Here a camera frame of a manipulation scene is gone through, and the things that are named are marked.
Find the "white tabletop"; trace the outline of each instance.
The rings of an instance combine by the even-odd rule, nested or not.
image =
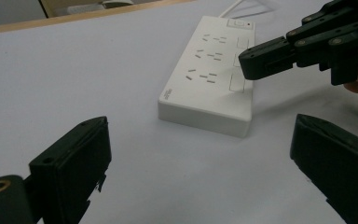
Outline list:
[[[249,1],[227,16],[253,14],[244,19],[256,22],[260,44],[326,2]],[[70,129],[107,116],[113,160],[81,223],[344,224],[289,158],[299,113],[358,135],[358,95],[331,86],[329,71],[256,81],[244,139],[158,119],[158,97],[201,16],[231,3],[198,0],[0,34],[0,175],[26,177],[29,161]]]

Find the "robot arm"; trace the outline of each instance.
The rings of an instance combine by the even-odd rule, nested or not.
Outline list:
[[[335,0],[302,20],[284,36],[247,49],[240,56],[245,78],[256,80],[319,64],[331,69],[331,84],[353,82],[358,74],[358,0]]]

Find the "electrical outlet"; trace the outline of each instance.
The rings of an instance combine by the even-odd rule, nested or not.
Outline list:
[[[158,117],[244,137],[253,82],[245,80],[238,56],[254,44],[252,22],[202,17],[158,99]]]

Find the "white power strip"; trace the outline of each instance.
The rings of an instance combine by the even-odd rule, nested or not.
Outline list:
[[[158,99],[158,117],[244,137],[252,120],[253,82],[238,61],[255,45],[255,24],[202,17]]]

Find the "power strip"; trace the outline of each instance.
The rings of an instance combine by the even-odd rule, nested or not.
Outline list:
[[[255,24],[202,17],[158,98],[158,117],[244,137],[252,120],[253,82],[238,56],[255,45]]]

